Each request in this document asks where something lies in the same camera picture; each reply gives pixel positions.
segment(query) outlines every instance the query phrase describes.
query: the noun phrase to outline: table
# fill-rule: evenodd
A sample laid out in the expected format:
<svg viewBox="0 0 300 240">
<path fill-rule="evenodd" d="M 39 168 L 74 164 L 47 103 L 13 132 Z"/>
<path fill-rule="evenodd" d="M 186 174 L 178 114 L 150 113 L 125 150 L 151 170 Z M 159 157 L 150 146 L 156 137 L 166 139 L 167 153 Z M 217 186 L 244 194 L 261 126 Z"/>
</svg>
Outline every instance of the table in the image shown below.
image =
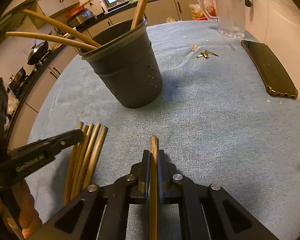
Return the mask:
<svg viewBox="0 0 300 240">
<path fill-rule="evenodd" d="M 175 22 L 147 32 L 163 78 L 155 101 L 138 109 L 121 106 L 78 55 L 46 98 L 29 142 L 74 129 L 79 121 L 105 124 L 109 132 L 93 177 L 104 186 L 141 161 L 156 135 L 179 173 L 206 186 L 218 182 L 279 239 L 296 239 L 299 99 L 269 96 L 241 40 L 221 35 L 213 22 Z M 249 33 L 246 39 L 255 40 Z M 196 58 L 204 49 L 219 57 Z M 62 207 L 69 153 L 26 179 L 43 222 Z M 160 207 L 158 239 L 180 239 L 177 211 Z M 127 239 L 147 239 L 147 223 L 147 207 L 130 205 Z"/>
</svg>

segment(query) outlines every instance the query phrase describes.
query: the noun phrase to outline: black smartphone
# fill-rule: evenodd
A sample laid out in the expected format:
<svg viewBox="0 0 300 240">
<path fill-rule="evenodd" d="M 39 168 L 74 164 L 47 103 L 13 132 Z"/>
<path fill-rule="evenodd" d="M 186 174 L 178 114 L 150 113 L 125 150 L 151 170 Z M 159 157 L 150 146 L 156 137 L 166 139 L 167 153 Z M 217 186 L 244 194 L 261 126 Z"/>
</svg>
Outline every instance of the black smartphone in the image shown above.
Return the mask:
<svg viewBox="0 0 300 240">
<path fill-rule="evenodd" d="M 247 51 L 271 96 L 297 98 L 298 90 L 288 73 L 271 49 L 263 43 L 242 40 Z"/>
</svg>

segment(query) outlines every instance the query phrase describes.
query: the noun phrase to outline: wooden chopstick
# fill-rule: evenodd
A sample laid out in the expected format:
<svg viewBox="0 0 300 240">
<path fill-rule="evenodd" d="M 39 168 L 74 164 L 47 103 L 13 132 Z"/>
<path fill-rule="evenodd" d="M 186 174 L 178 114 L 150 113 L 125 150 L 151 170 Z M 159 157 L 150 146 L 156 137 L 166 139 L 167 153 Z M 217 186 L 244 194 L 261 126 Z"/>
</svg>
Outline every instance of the wooden chopstick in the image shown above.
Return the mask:
<svg viewBox="0 0 300 240">
<path fill-rule="evenodd" d="M 158 177 L 157 177 L 158 139 L 150 138 L 150 228 L 149 239 L 157 240 L 158 227 Z"/>
<path fill-rule="evenodd" d="M 83 122 L 79 122 L 78 128 L 82 130 Z M 65 182 L 65 190 L 63 194 L 63 205 L 67 205 L 70 201 L 70 194 L 71 194 L 71 188 L 72 188 L 72 173 L 74 168 L 74 162 L 75 162 L 75 156 L 77 154 L 78 150 L 78 144 L 74 145 L 71 150 L 70 159 L 68 163 L 68 169 L 67 169 L 67 177 Z"/>
<path fill-rule="evenodd" d="M 34 11 L 30 11 L 28 9 L 25 9 L 23 10 L 23 12 L 28 15 L 28 16 L 32 16 L 34 18 L 37 18 L 39 20 L 42 20 L 43 22 L 45 23 L 49 23 L 51 24 L 52 26 L 54 27 L 57 27 L 59 28 L 60 30 L 63 30 L 71 35 L 73 35 L 74 37 L 80 39 L 81 41 L 89 44 L 89 45 L 92 45 L 92 46 L 95 46 L 95 47 L 101 47 L 101 45 L 97 42 L 95 42 L 93 39 L 90 39 L 89 37 L 85 36 L 84 34 L 82 33 L 79 33 L 78 31 L 75 31 L 74 29 L 70 28 L 69 26 L 57 21 L 57 20 L 54 20 L 48 16 L 45 16 L 43 14 L 40 14 L 40 13 L 37 13 L 37 12 L 34 12 Z"/>
<path fill-rule="evenodd" d="M 78 195 L 82 190 L 82 183 L 83 183 L 84 175 L 86 174 L 86 169 L 87 169 L 87 166 L 88 166 L 90 155 L 91 155 L 94 143 L 96 141 L 97 135 L 99 133 L 100 126 L 101 126 L 100 123 L 96 123 L 96 127 L 93 131 L 93 134 L 92 134 L 91 138 L 90 138 L 88 148 L 87 148 L 86 154 L 84 155 L 82 165 L 81 165 L 81 168 L 80 168 L 78 181 L 77 181 L 77 184 L 75 186 L 74 195 Z"/>
<path fill-rule="evenodd" d="M 73 200 L 73 198 L 76 196 L 75 187 L 77 185 L 81 164 L 82 164 L 84 155 L 85 155 L 86 150 L 87 150 L 87 146 L 88 146 L 88 143 L 89 143 L 89 140 L 90 140 L 90 136 L 91 136 L 91 133 L 92 133 L 92 130 L 93 130 L 93 126 L 94 126 L 93 123 L 89 124 L 88 132 L 87 132 L 86 137 L 84 138 L 84 142 L 83 142 L 81 151 L 77 153 L 79 155 L 79 157 L 78 157 L 78 162 L 75 164 L 76 167 L 75 167 L 75 171 L 74 171 L 74 179 L 73 179 L 73 182 L 72 182 L 70 200 Z"/>
<path fill-rule="evenodd" d="M 92 178 L 94 169 L 97 165 L 97 162 L 98 162 L 98 159 L 100 156 L 100 152 L 102 149 L 102 145 L 103 145 L 103 142 L 105 141 L 107 132 L 108 132 L 108 127 L 103 126 L 101 129 L 98 141 L 97 141 L 97 143 L 93 149 L 93 152 L 91 154 L 91 158 L 90 158 L 89 165 L 87 168 L 86 176 L 83 181 L 82 189 L 85 189 L 87 186 L 89 186 L 89 184 L 91 182 L 91 178 Z"/>
<path fill-rule="evenodd" d="M 148 3 L 148 0 L 139 0 L 138 1 L 136 11 L 134 12 L 130 30 L 133 30 L 135 27 L 137 27 L 141 23 L 141 19 L 142 19 L 143 15 L 145 14 L 147 3 Z"/>
<path fill-rule="evenodd" d="M 15 37 L 39 39 L 39 40 L 44 40 L 44 41 L 53 41 L 53 42 L 57 42 L 57 43 L 61 43 L 64 45 L 76 47 L 79 49 L 85 49 L 85 50 L 97 49 L 97 47 L 94 47 L 89 44 L 85 44 L 80 41 L 73 41 L 73 40 L 70 40 L 67 38 L 62 38 L 62 37 L 48 35 L 48 34 L 42 34 L 42 33 L 6 32 L 6 36 L 15 36 Z"/>
<path fill-rule="evenodd" d="M 72 172 L 72 178 L 71 178 L 71 189 L 72 189 L 72 184 L 73 184 L 73 181 L 74 181 L 74 172 L 75 172 L 75 168 L 76 168 L 76 166 L 77 166 L 78 159 L 79 159 L 79 154 L 80 154 L 81 149 L 82 149 L 82 146 L 83 146 L 83 144 L 84 144 L 84 139 L 85 139 L 86 136 L 87 136 L 88 129 L 89 129 L 89 126 L 86 125 L 86 126 L 84 127 L 84 130 L 83 130 L 83 139 L 82 139 L 82 141 L 79 143 L 79 147 L 78 147 L 78 150 L 77 150 L 77 154 L 76 154 L 76 156 L 75 156 L 74 170 L 73 170 L 73 172 Z"/>
</svg>

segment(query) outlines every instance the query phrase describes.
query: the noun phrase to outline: glass mug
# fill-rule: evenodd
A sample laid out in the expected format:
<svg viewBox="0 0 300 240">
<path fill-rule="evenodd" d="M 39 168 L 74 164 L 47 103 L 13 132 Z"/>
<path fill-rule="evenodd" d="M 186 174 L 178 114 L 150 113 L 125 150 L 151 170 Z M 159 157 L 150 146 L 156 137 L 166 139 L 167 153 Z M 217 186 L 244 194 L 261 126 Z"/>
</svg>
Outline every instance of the glass mug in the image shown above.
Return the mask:
<svg viewBox="0 0 300 240">
<path fill-rule="evenodd" d="M 211 16 L 199 0 L 199 5 L 208 20 L 218 21 L 218 31 L 223 35 L 243 38 L 245 32 L 245 3 L 244 0 L 215 0 L 217 16 Z"/>
</svg>

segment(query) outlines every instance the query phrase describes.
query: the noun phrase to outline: phone case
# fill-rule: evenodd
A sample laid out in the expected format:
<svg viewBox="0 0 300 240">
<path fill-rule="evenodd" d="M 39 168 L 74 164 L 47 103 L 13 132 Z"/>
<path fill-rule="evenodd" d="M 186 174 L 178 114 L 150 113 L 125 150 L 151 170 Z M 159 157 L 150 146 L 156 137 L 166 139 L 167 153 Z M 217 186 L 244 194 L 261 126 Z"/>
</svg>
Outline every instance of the phone case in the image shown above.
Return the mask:
<svg viewBox="0 0 300 240">
<path fill-rule="evenodd" d="M 266 91 L 268 92 L 269 95 L 273 96 L 273 97 L 285 97 L 285 98 L 292 98 L 295 99 L 298 97 L 298 90 L 296 89 L 296 87 L 294 86 L 290 76 L 288 75 L 287 71 L 285 70 L 285 68 L 282 66 L 282 64 L 280 63 L 280 61 L 278 60 L 278 58 L 275 56 L 275 54 L 271 51 L 271 49 L 268 47 L 268 45 L 262 43 L 263 45 L 267 46 L 269 48 L 269 51 L 273 54 L 273 56 L 278 60 L 278 62 L 280 63 L 281 67 L 282 67 L 282 71 L 284 71 L 287 76 L 289 77 L 291 83 L 294 86 L 295 92 L 288 92 L 288 91 L 281 91 L 281 90 L 276 90 L 274 88 L 271 87 L 271 84 L 269 84 L 269 81 L 266 77 L 266 75 L 264 74 L 264 72 L 262 71 L 262 69 L 260 68 L 257 60 L 253 57 L 251 51 L 249 50 L 249 48 L 246 46 L 246 44 L 244 43 L 246 40 L 242 40 L 241 41 L 241 45 L 243 46 L 243 48 L 246 50 L 246 52 L 248 53 L 249 57 L 251 58 L 252 62 L 254 63 L 254 65 L 256 66 L 261 79 L 263 81 L 263 83 L 265 84 L 266 87 Z"/>
</svg>

